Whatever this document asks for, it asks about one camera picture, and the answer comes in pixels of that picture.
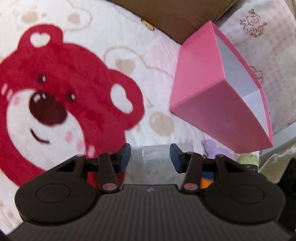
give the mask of clear plastic container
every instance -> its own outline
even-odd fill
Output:
[[[177,143],[183,152],[193,151],[191,143]],[[185,173],[176,172],[170,159],[170,145],[132,148],[125,184],[182,184]]]

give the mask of bear eye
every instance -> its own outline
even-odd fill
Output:
[[[38,82],[41,83],[41,84],[44,84],[46,81],[46,77],[45,77],[45,74],[40,74],[38,76]]]
[[[74,94],[74,93],[68,93],[68,94],[67,94],[67,100],[68,100],[69,102],[72,102],[72,101],[76,100],[76,96],[75,96],[75,94]]]

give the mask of ribbed black surface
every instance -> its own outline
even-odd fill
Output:
[[[209,213],[197,196],[174,185],[125,185],[104,195],[86,216],[55,227],[23,223],[12,241],[278,241],[289,240],[276,223],[238,226]]]

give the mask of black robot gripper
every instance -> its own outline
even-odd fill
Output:
[[[203,158],[170,146],[177,185],[120,187],[131,146],[86,159],[76,155],[19,188],[15,204],[24,223],[11,241],[277,241],[291,235],[276,222],[283,210],[282,190],[262,175],[224,155]],[[87,182],[98,173],[98,188]],[[202,172],[213,183],[201,189]]]

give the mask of brown cushion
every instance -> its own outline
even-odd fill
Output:
[[[110,0],[182,44],[207,21],[217,21],[237,0]]]

